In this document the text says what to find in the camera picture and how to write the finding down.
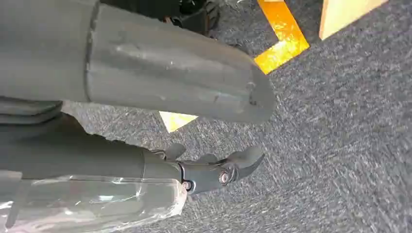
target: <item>gray plastic part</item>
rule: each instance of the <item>gray plastic part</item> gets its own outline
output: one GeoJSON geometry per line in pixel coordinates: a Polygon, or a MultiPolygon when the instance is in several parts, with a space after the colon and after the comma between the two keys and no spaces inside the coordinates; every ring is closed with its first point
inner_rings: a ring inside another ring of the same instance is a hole
{"type": "Polygon", "coordinates": [[[38,124],[60,114],[61,101],[31,101],[0,97],[0,124],[38,124]]]}
{"type": "Polygon", "coordinates": [[[87,83],[93,102],[261,122],[273,112],[268,78],[235,48],[101,5],[87,83]]]}
{"type": "Polygon", "coordinates": [[[98,2],[0,1],[0,95],[87,101],[87,40],[98,2]]]}
{"type": "Polygon", "coordinates": [[[273,112],[268,78],[240,50],[98,0],[2,0],[0,38],[0,96],[246,122],[273,112]]]}
{"type": "Polygon", "coordinates": [[[166,163],[145,148],[89,135],[72,116],[64,114],[34,127],[43,131],[33,135],[31,126],[0,125],[0,170],[39,180],[88,175],[181,181],[177,164],[166,163]]]}

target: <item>plastic wrap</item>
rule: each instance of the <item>plastic wrap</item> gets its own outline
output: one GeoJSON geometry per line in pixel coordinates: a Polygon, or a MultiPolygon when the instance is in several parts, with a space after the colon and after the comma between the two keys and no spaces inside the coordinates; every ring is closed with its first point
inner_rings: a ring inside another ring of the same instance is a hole
{"type": "Polygon", "coordinates": [[[0,224],[8,233],[124,230],[180,214],[187,196],[172,179],[73,175],[0,181],[10,188],[0,193],[0,224]]]}

